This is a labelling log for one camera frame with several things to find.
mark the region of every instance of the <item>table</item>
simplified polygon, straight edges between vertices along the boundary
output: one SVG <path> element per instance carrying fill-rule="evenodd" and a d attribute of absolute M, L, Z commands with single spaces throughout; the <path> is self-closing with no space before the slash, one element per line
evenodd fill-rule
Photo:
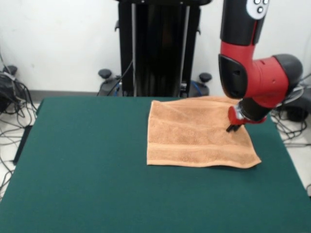
<path fill-rule="evenodd" d="M 270 120 L 247 126 L 262 159 L 254 168 L 146 166 L 151 101 L 45 99 L 0 231 L 311 232 L 311 202 Z"/>

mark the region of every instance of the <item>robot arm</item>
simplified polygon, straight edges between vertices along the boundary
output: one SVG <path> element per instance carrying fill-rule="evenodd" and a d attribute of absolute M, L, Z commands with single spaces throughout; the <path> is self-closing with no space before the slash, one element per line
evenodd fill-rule
<path fill-rule="evenodd" d="M 229 109 L 231 126 L 262 123 L 296 87 L 303 68 L 288 54 L 253 60 L 270 0 L 224 0 L 220 77 L 225 94 L 242 99 Z"/>

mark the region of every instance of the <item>black device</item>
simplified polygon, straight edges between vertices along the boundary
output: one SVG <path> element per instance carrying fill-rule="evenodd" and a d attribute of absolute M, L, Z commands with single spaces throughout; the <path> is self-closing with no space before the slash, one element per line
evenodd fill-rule
<path fill-rule="evenodd" d="M 22 88 L 14 81 L 16 72 L 15 66 L 5 67 L 0 72 L 0 113 L 4 112 L 11 103 L 18 104 L 20 100 L 26 98 Z"/>

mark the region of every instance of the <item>towel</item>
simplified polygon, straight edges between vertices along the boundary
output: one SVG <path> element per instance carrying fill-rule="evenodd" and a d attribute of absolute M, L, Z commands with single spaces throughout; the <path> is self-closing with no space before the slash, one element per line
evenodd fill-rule
<path fill-rule="evenodd" d="M 244 126 L 226 132 L 228 109 L 235 104 L 227 97 L 152 101 L 147 164 L 250 168 L 261 163 Z"/>

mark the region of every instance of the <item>black pole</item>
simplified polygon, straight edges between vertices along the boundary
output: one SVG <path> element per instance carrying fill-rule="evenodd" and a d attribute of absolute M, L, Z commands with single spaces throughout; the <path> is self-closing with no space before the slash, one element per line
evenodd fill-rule
<path fill-rule="evenodd" d="M 134 6 L 135 95 L 178 97 L 187 7 Z"/>

